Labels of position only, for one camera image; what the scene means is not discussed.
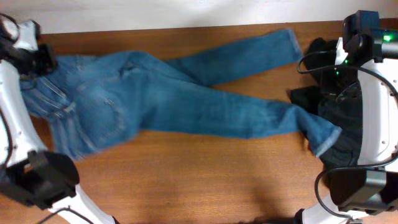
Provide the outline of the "blue denim jeans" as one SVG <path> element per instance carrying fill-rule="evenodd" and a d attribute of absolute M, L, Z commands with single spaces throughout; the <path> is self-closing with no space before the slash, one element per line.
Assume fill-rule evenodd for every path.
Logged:
<path fill-rule="evenodd" d="M 21 90 L 29 113 L 49 122 L 56 151 L 73 159 L 142 129 L 245 139 L 300 131 L 320 156 L 340 127 L 297 105 L 215 89 L 301 58 L 294 32 L 283 29 L 167 61 L 140 51 L 61 56 L 53 73 Z"/>

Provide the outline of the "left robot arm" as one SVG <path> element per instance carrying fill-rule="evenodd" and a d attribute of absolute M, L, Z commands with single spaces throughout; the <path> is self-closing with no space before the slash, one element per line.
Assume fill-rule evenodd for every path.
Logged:
<path fill-rule="evenodd" d="M 1 47 L 1 194 L 26 207 L 50 211 L 69 223 L 117 223 L 80 187 L 66 155 L 48 151 L 23 102 L 19 80 L 55 68 L 49 46 Z"/>

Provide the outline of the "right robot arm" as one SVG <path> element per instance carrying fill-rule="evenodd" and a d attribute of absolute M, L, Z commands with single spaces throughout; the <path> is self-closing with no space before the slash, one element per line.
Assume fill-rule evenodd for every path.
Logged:
<path fill-rule="evenodd" d="M 335 71 L 357 71 L 363 102 L 358 164 L 326 169 L 330 194 L 299 210 L 294 223 L 362 223 L 368 215 L 397 210 L 397 31 L 382 29 L 376 11 L 343 21 Z"/>

